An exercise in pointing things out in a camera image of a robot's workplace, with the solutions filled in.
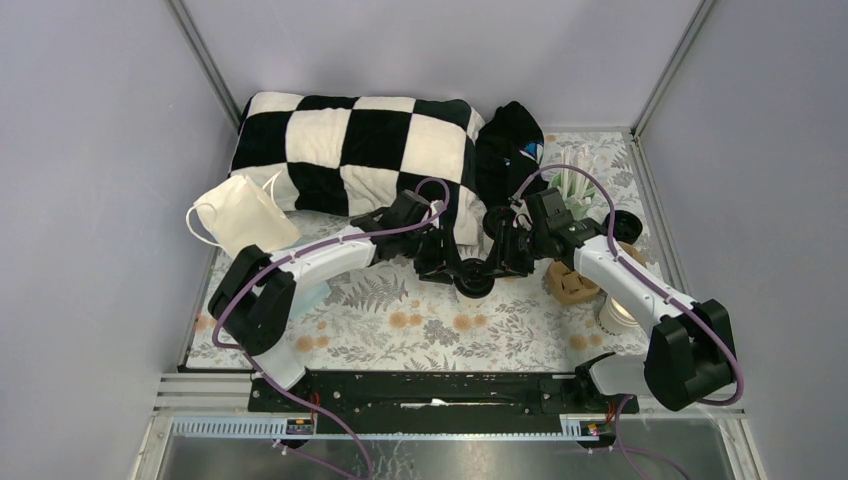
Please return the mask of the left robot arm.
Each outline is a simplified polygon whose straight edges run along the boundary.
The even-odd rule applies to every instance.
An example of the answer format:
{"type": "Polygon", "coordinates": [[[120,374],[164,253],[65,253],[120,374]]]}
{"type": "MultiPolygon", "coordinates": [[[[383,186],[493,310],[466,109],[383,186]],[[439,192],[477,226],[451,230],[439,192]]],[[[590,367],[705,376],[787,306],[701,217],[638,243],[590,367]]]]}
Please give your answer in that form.
{"type": "Polygon", "coordinates": [[[243,248],[208,302],[213,333],[231,337],[229,347],[272,385],[272,398],[282,408],[301,409],[310,397],[307,369],[284,340],[297,296],[395,257],[411,259],[423,281],[452,283],[462,259],[452,227],[440,219],[446,210],[441,201],[405,190],[390,206],[355,217],[324,239],[272,253],[243,248]]]}

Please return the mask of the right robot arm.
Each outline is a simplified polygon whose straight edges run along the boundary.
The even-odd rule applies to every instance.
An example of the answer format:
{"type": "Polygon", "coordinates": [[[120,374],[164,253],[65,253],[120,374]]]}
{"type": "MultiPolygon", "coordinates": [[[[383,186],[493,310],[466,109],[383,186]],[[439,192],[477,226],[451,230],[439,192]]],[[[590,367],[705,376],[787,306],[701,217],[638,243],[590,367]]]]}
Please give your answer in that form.
{"type": "Polygon", "coordinates": [[[671,411],[693,403],[717,405],[714,394],[744,380],[735,356],[728,311],[717,301],[698,302],[661,282],[621,250],[607,229],[576,220],[555,189],[531,194],[522,222],[510,207],[489,210],[483,220],[493,245],[481,271],[491,277],[528,275],[535,261],[552,259],[588,279],[642,328],[645,354],[597,357],[577,367],[575,402],[597,412],[617,395],[651,395],[671,411]]]}

